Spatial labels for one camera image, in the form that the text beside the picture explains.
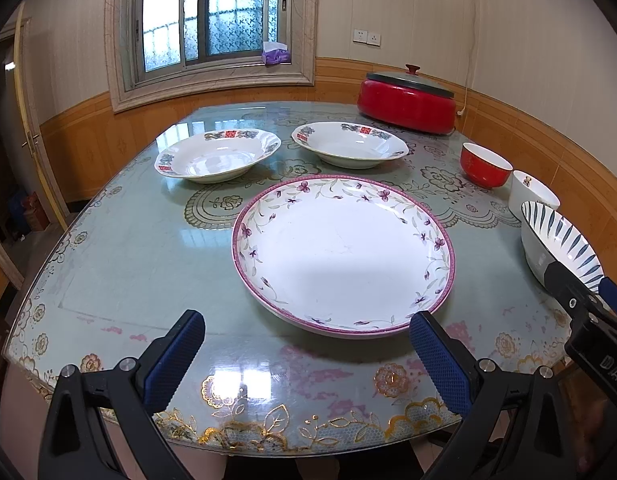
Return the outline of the white bowl blue leaf pattern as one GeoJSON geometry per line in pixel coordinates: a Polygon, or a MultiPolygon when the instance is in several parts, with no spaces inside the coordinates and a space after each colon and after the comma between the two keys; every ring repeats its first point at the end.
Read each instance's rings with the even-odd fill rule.
{"type": "Polygon", "coordinates": [[[601,260],[585,236],[566,217],[540,202],[521,205],[521,241],[525,260],[542,286],[550,263],[562,263],[591,292],[605,277],[601,260]]]}

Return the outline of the white bowl with bear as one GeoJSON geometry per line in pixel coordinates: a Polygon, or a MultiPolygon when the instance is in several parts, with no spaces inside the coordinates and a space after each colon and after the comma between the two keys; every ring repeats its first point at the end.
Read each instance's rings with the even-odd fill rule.
{"type": "Polygon", "coordinates": [[[521,205],[524,202],[540,202],[553,209],[560,207],[558,196],[539,179],[521,170],[514,170],[508,198],[510,212],[522,220],[521,205]]]}

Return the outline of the red bowl white inside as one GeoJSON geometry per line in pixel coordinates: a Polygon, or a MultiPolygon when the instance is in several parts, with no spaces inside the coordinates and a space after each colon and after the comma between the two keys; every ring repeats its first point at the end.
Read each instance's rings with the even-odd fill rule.
{"type": "Polygon", "coordinates": [[[463,144],[459,160],[466,177],[481,188],[500,188],[514,170],[501,155],[471,142],[463,144]]]}

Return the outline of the large pink floral rim plate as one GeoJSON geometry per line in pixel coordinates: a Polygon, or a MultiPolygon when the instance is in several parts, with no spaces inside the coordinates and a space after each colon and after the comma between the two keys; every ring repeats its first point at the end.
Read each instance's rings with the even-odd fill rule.
{"type": "Polygon", "coordinates": [[[231,255],[241,281],[270,313],[336,338],[379,338],[409,328],[450,295],[449,234],[423,204],[352,176],[275,184],[240,211],[231,255]]]}

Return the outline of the white plate red characters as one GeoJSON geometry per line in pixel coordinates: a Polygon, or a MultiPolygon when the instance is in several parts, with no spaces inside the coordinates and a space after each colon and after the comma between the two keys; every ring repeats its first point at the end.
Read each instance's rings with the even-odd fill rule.
{"type": "Polygon", "coordinates": [[[409,154],[407,144],[394,134],[354,122],[311,122],[295,128],[291,139],[343,169],[371,169],[409,154]]]}
{"type": "Polygon", "coordinates": [[[211,184],[236,179],[273,156],[277,134],[261,129],[213,130],[190,136],[163,150],[154,169],[163,177],[211,184]]]}

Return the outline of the red electric cooking pot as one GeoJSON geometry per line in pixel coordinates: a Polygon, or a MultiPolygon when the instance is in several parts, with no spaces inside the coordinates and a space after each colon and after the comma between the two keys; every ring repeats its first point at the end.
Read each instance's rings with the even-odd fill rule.
{"type": "Polygon", "coordinates": [[[388,125],[445,136],[454,130],[454,92],[423,77],[420,67],[404,72],[369,72],[359,88],[359,113],[388,125]]]}

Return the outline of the wooden door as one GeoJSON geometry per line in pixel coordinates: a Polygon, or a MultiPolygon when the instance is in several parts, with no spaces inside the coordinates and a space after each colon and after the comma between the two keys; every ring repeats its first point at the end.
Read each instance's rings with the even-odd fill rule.
{"type": "Polygon", "coordinates": [[[31,63],[28,60],[28,30],[30,20],[24,18],[25,2],[22,1],[17,8],[16,26],[14,26],[13,62],[16,64],[13,70],[14,90],[18,111],[20,113],[24,138],[24,148],[28,150],[33,167],[43,196],[48,203],[54,218],[63,232],[68,230],[69,209],[60,191],[50,160],[46,151],[42,132],[37,116],[34,86],[32,83],[31,63]]]}

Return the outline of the purple tissue box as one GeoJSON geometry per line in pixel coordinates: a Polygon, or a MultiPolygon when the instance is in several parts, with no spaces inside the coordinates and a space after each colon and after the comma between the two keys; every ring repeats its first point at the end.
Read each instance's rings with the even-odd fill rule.
{"type": "Polygon", "coordinates": [[[287,44],[277,41],[264,41],[262,61],[265,66],[275,66],[291,62],[291,52],[287,44]]]}

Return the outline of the white wall socket pair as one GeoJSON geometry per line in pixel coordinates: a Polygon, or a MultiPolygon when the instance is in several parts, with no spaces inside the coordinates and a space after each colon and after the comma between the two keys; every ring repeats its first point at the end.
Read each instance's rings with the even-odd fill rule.
{"type": "Polygon", "coordinates": [[[368,44],[371,47],[381,46],[381,35],[379,32],[367,32],[367,30],[354,29],[352,41],[356,44],[368,44]]]}

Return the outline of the window with marble frame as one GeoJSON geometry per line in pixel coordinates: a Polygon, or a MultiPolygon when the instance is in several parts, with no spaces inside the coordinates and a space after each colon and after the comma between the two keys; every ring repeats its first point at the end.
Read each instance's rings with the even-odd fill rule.
{"type": "Polygon", "coordinates": [[[310,86],[317,0],[104,0],[104,52],[112,108],[203,92],[310,86]],[[264,41],[291,62],[265,66],[264,41]]]}

